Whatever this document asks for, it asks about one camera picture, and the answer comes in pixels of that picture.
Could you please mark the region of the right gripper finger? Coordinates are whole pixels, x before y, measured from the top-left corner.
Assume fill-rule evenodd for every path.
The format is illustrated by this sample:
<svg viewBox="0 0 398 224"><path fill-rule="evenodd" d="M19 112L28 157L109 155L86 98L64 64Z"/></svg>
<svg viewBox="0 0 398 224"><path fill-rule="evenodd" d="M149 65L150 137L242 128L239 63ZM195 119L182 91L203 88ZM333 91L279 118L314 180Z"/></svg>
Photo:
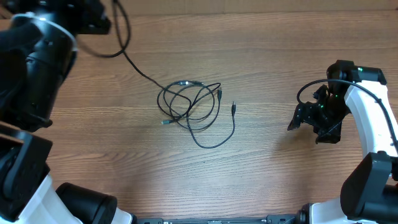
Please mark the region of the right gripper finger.
<svg viewBox="0 0 398 224"><path fill-rule="evenodd" d="M308 119L309 116L309 109L310 105L306 103L299 103L294 111L293 118L289 123L287 130L291 131L293 129L297 129L300 125Z"/></svg>
<svg viewBox="0 0 398 224"><path fill-rule="evenodd" d="M315 143L338 143L341 139L341 127L342 123L335 124L329 128L315 128L315 133L318 134Z"/></svg>

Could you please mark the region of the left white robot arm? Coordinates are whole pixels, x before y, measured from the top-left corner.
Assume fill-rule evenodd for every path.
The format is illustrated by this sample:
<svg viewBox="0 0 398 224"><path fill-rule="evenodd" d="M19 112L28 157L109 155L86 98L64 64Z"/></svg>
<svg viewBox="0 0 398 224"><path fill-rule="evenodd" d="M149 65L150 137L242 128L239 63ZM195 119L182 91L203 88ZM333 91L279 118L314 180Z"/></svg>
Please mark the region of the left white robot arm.
<svg viewBox="0 0 398 224"><path fill-rule="evenodd" d="M2 1L11 17L1 31L1 222L135 223L116 197L52 185L51 126L57 93L78 53L80 34L104 35L111 23L100 1Z"/></svg>

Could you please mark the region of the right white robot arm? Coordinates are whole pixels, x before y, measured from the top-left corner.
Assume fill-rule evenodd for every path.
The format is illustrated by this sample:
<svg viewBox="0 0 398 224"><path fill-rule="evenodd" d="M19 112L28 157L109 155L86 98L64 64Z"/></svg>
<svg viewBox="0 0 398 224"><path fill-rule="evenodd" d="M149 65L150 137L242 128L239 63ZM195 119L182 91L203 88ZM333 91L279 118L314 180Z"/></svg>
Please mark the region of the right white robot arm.
<svg viewBox="0 0 398 224"><path fill-rule="evenodd" d="M313 126L316 143L336 144L343 119L352 114L363 160L344 181L340 196L309 203L292 223L397 223L397 121L379 68L337 60L313 93L314 103L299 101L288 130Z"/></svg>

